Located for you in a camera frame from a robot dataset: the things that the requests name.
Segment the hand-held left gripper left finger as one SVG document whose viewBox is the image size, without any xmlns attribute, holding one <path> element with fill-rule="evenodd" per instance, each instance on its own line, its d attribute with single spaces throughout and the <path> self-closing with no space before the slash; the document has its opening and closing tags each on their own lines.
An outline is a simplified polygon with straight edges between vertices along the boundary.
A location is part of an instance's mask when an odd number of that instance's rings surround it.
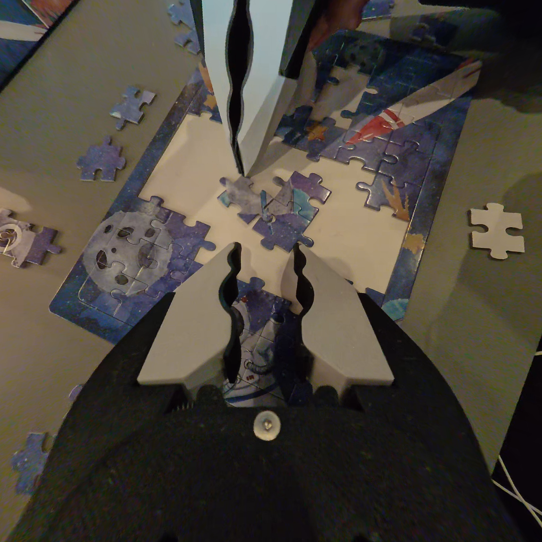
<svg viewBox="0 0 542 542">
<path fill-rule="evenodd" d="M 241 365 L 238 318 L 241 245 L 232 242 L 175 291 L 138 375 L 141 385 L 235 383 Z"/>
</svg>

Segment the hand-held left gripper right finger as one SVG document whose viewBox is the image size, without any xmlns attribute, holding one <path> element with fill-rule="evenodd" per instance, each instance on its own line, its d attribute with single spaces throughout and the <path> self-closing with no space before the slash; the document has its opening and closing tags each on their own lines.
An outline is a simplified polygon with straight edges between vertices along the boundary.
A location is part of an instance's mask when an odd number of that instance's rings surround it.
<svg viewBox="0 0 542 542">
<path fill-rule="evenodd" d="M 294 375 L 313 390 L 390 386 L 394 376 L 359 293 L 312 249 L 297 243 L 287 264 L 294 297 Z"/>
</svg>

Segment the joined planet puzzle pieces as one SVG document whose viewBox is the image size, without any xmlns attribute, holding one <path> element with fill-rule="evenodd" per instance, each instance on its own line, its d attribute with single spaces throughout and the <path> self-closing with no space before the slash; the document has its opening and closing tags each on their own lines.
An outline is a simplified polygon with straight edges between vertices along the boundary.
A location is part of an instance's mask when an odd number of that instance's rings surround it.
<svg viewBox="0 0 542 542">
<path fill-rule="evenodd" d="M 298 243 L 313 247 L 314 240 L 305 235 L 319 208 L 311 201 L 325 204 L 331 191 L 322 185 L 321 176 L 310 173 L 308 176 L 295 171 L 288 180 L 274 177 L 280 186 L 276 196 L 261 192 L 261 215 L 253 230 L 262 236 L 261 246 L 267 250 L 278 247 L 290 253 Z"/>
</svg>

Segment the illustrated animal puzzle box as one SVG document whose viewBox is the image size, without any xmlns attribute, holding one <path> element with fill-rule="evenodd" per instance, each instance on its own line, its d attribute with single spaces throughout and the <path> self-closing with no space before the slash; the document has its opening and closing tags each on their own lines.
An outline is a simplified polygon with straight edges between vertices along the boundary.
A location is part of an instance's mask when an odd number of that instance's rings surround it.
<svg viewBox="0 0 542 542">
<path fill-rule="evenodd" d="M 1 91 L 78 1 L 1 1 Z"/>
</svg>

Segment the upturned white jigsaw piece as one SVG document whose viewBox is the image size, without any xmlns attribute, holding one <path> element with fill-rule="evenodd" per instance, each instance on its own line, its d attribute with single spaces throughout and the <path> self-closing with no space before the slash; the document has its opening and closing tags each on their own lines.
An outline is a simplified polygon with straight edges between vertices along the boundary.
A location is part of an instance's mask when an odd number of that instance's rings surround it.
<svg viewBox="0 0 542 542">
<path fill-rule="evenodd" d="M 471 246 L 489 251 L 493 260 L 505 260 L 509 253 L 524 254 L 525 241 L 521 235 L 512 235 L 509 229 L 522 230 L 523 218 L 520 213 L 505 211 L 502 204 L 487 203 L 483 209 L 469 210 L 471 226 L 481 226 L 485 231 L 471 232 Z"/>
</svg>

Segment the person's right hand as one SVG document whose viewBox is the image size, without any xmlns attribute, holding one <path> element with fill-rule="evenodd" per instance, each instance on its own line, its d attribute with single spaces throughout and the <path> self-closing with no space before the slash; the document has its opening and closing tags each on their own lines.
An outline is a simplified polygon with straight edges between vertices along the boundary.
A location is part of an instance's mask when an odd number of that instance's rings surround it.
<svg viewBox="0 0 542 542">
<path fill-rule="evenodd" d="M 313 51 L 331 35 L 341 30 L 356 30 L 362 22 L 369 1 L 327 1 L 315 23 L 307 45 Z"/>
</svg>

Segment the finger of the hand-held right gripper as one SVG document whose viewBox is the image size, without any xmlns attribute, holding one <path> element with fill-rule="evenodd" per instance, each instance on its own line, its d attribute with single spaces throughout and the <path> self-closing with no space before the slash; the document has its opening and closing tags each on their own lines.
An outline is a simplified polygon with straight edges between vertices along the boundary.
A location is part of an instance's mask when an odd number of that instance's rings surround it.
<svg viewBox="0 0 542 542">
<path fill-rule="evenodd" d="M 242 86 L 248 70 L 248 2 L 202 1 L 204 57 L 226 138 L 238 172 L 245 174 L 238 136 Z"/>
<path fill-rule="evenodd" d="M 274 137 L 295 83 L 280 74 L 293 1 L 249 1 L 252 31 L 249 69 L 242 87 L 238 147 L 243 175 L 250 177 Z"/>
</svg>

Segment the space jigsaw puzzle board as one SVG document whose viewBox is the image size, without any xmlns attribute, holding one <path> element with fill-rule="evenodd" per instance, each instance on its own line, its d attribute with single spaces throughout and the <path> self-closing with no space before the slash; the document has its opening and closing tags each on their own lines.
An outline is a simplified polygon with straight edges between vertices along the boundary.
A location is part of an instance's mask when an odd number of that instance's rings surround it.
<svg viewBox="0 0 542 542">
<path fill-rule="evenodd" d="M 313 55 L 316 83 L 281 119 L 252 190 L 315 173 L 332 193 L 305 235 L 311 249 L 392 320 L 405 315 L 479 68 L 456 54 L 344 31 Z M 301 404 L 294 375 L 292 252 L 261 246 L 220 178 L 240 176 L 215 96 L 195 71 L 53 298 L 50 310 L 117 344 L 166 294 L 234 241 L 242 245 L 241 365 L 231 406 Z"/>
</svg>

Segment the row of puzzle pieces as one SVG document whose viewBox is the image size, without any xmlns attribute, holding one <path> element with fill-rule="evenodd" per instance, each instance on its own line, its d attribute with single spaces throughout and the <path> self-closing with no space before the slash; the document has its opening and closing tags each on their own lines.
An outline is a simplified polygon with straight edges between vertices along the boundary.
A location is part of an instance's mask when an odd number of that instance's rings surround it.
<svg viewBox="0 0 542 542">
<path fill-rule="evenodd" d="M 1 254 L 41 265 L 81 235 L 196 67 L 190 1 L 74 1 L 1 87 Z"/>
</svg>

